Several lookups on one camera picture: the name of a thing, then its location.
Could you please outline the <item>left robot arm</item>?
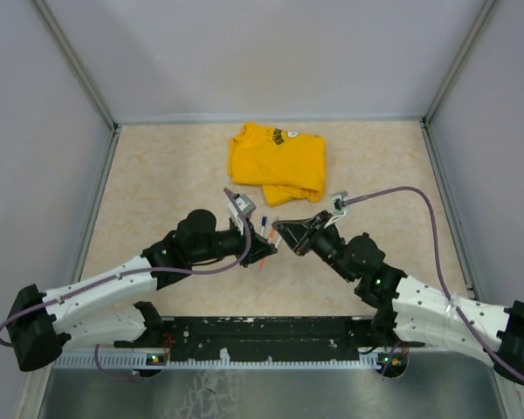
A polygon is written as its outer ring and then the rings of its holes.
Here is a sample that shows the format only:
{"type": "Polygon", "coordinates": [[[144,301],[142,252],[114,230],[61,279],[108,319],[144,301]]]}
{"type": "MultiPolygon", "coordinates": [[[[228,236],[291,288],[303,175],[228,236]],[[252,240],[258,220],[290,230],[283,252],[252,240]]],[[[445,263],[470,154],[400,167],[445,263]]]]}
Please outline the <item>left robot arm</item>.
{"type": "Polygon", "coordinates": [[[164,325],[151,303],[137,300],[118,311],[112,307],[188,276],[206,275],[206,265],[224,258],[234,257],[246,267],[277,252],[249,220],[231,220],[222,231],[216,224],[211,212],[196,209],[163,240],[110,271],[46,292],[25,287],[0,325],[0,345],[12,348],[19,369],[30,372],[74,350],[158,344],[164,325]]]}

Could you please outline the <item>orange pink highlighter pen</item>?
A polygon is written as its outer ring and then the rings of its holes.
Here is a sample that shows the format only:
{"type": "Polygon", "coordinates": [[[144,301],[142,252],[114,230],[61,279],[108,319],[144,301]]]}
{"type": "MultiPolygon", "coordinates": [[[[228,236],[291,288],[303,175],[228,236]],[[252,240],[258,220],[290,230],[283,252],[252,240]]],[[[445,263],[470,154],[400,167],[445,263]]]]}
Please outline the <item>orange pink highlighter pen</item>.
{"type": "Polygon", "coordinates": [[[275,239],[275,236],[276,236],[276,230],[274,228],[271,228],[270,230],[270,233],[269,233],[269,236],[267,238],[267,243],[269,245],[269,249],[268,251],[266,252],[266,254],[264,255],[264,257],[260,260],[259,262],[259,270],[262,271],[264,266],[265,266],[265,261],[266,259],[272,255],[272,252],[275,250],[275,246],[274,246],[274,239],[275,239]]]}

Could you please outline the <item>white blue-end pen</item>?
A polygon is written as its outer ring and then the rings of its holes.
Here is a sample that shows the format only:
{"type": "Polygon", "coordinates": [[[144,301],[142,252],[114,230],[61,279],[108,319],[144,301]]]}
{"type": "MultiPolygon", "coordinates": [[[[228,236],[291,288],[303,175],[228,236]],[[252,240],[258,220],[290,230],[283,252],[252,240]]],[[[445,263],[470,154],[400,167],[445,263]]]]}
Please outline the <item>white blue-end pen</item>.
{"type": "Polygon", "coordinates": [[[266,237],[266,226],[267,226],[267,216],[262,216],[259,235],[262,236],[263,238],[266,237]]]}

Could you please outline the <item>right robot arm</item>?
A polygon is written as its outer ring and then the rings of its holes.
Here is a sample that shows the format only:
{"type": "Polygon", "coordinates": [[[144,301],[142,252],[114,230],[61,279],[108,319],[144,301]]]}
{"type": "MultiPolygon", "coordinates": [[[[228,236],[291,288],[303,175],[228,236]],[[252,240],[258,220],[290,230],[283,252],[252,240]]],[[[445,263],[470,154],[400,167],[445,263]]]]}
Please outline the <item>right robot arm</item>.
{"type": "Polygon", "coordinates": [[[509,381],[524,385],[524,302],[487,304],[446,295],[385,263],[385,254],[366,232],[345,239],[322,211],[304,220],[277,221],[273,228],[298,256],[314,253],[354,293],[376,309],[374,338],[440,347],[493,367],[509,381]]]}

